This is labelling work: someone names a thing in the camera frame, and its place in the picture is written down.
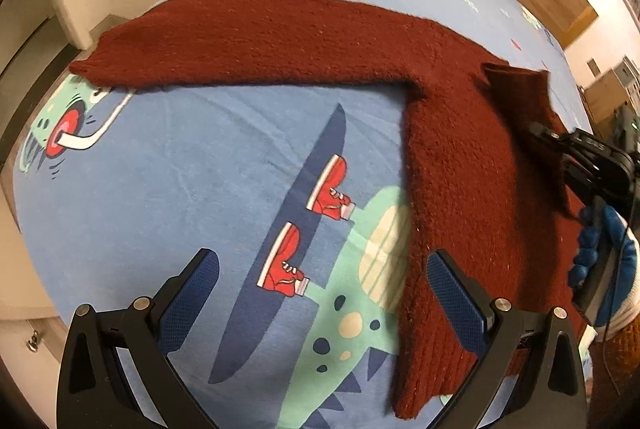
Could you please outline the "right blue white gloved hand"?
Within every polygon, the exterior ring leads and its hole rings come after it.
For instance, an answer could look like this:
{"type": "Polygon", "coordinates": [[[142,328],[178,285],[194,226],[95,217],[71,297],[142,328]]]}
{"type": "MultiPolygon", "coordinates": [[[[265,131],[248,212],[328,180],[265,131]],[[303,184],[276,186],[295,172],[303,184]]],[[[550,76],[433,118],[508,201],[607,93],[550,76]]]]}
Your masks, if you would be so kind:
{"type": "Polygon", "coordinates": [[[582,230],[567,284],[575,309],[601,342],[639,315],[639,241],[607,204],[582,208],[579,218],[582,230]]]}

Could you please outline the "orange knit sleeve forearm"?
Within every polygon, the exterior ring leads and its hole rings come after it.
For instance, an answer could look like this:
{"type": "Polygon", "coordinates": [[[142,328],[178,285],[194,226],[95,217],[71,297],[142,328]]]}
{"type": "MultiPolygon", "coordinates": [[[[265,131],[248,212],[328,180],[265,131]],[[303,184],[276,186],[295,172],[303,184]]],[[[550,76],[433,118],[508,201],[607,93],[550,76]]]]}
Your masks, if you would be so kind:
{"type": "Polygon", "coordinates": [[[639,427],[639,319],[589,348],[593,385],[588,428],[639,427]]]}

